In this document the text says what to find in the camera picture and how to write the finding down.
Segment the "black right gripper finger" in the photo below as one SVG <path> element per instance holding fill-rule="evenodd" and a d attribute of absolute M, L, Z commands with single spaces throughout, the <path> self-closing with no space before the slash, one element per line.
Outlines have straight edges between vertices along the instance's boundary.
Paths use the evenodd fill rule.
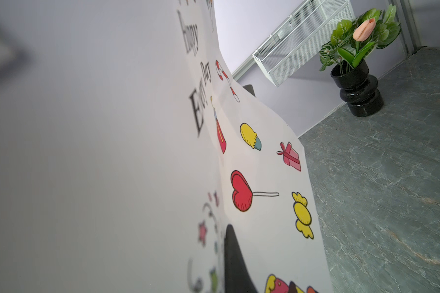
<path fill-rule="evenodd" d="M 231 224 L 224 238 L 224 280 L 226 293 L 257 293 Z"/>

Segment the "small white party paper bag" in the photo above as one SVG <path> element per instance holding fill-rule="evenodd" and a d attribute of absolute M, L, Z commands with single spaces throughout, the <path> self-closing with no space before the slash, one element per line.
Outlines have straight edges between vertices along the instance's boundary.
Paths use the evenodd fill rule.
<path fill-rule="evenodd" d="M 330 293 L 303 145 L 217 1 L 0 1 L 0 293 Z"/>

